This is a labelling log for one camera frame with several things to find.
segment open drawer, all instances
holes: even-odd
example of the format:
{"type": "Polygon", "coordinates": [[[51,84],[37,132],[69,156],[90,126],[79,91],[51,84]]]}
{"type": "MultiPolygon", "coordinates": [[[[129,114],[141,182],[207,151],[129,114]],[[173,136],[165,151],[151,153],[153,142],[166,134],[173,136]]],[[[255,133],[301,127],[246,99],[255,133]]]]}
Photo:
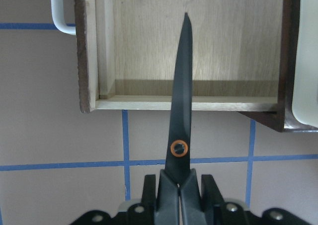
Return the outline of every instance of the open drawer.
{"type": "Polygon", "coordinates": [[[82,111],[169,110],[185,12],[193,110],[275,111],[283,0],[76,0],[82,111]]]}

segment curved white handle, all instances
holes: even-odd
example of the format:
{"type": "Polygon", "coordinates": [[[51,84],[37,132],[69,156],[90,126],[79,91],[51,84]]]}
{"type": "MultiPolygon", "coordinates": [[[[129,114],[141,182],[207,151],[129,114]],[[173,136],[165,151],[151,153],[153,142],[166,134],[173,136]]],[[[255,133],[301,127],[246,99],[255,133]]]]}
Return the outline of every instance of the curved white handle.
{"type": "Polygon", "coordinates": [[[74,26],[67,26],[64,19],[63,0],[51,0],[52,18],[53,22],[60,31],[76,35],[74,26]]]}

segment scissor blade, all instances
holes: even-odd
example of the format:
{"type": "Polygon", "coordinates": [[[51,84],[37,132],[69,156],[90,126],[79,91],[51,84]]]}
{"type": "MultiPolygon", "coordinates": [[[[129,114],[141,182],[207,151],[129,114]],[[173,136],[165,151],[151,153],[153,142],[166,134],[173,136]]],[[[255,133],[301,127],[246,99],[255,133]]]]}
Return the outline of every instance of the scissor blade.
{"type": "Polygon", "coordinates": [[[165,162],[166,173],[178,184],[182,184],[190,173],[190,136],[192,103],[192,28],[186,13],[179,40],[175,63],[168,148],[165,162]],[[176,140],[188,145],[188,153],[175,157],[170,147],[176,140]]]}

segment gray floor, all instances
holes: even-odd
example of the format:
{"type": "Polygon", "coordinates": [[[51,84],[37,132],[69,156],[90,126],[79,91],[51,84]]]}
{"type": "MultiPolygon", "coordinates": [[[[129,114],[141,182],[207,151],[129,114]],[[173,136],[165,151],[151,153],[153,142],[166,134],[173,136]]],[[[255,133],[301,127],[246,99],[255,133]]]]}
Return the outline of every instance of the gray floor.
{"type": "MultiPolygon", "coordinates": [[[[91,209],[114,216],[164,163],[169,112],[81,114],[75,36],[43,25],[17,29],[52,23],[49,1],[0,0],[4,225],[67,225],[91,209]]],[[[65,9],[73,23],[73,0],[65,9]]],[[[318,225],[317,141],[318,134],[280,134],[235,112],[193,112],[192,167],[257,215],[282,207],[318,225]]]]}

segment white plastic handle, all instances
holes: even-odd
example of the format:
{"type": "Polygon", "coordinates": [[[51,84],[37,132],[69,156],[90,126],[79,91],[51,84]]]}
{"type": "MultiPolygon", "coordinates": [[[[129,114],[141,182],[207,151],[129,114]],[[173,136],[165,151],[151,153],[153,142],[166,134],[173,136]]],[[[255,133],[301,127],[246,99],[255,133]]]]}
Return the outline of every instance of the white plastic handle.
{"type": "Polygon", "coordinates": [[[51,0],[52,18],[53,22],[60,31],[76,35],[74,26],[67,26],[64,19],[63,0],[51,0]]]}

